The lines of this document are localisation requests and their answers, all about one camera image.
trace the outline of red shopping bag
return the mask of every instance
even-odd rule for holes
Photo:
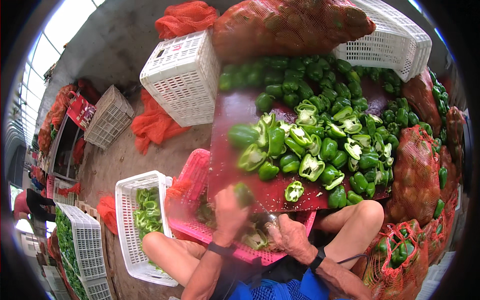
[[[67,115],[72,119],[78,127],[82,130],[86,130],[93,115],[96,112],[96,107],[83,98],[82,95],[78,95],[70,91],[75,97],[75,100],[70,104],[67,110]]]

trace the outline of leg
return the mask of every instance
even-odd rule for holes
[[[142,248],[151,261],[184,287],[206,251],[202,245],[167,238],[161,232],[145,235]]]
[[[382,205],[373,200],[363,200],[326,216],[314,226],[337,233],[333,241],[325,246],[325,255],[335,262],[340,262],[364,253],[380,231],[383,220]],[[342,266],[351,269],[356,261],[357,259],[348,261]]]

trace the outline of thigh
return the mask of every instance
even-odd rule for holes
[[[148,258],[182,286],[186,286],[205,253],[205,248],[187,240],[151,232],[143,238],[142,248]]]

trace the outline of black pants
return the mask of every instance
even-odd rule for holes
[[[27,205],[30,209],[30,212],[34,215],[35,218],[40,221],[50,221],[55,222],[55,214],[51,214],[40,205],[53,205],[55,203],[52,199],[45,198],[44,196],[36,193],[32,189],[27,189]]]

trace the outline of pink plastic crate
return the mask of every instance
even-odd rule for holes
[[[185,193],[179,204],[175,204],[182,209],[182,218],[168,218],[168,224],[171,228],[194,237],[204,243],[212,241],[213,230],[204,224],[198,222],[195,218],[195,211],[199,206],[199,197],[207,187],[207,174],[210,164],[210,152],[204,149],[196,149],[190,154],[187,163],[180,173],[179,180],[190,179],[192,185]],[[303,223],[307,229],[307,235],[312,229],[315,220],[316,211],[302,211],[297,213],[297,220]],[[283,252],[269,252],[265,250],[253,250],[240,242],[234,242],[238,247],[233,256],[252,263],[256,257],[262,258],[262,265],[269,265],[276,262],[286,254]]]

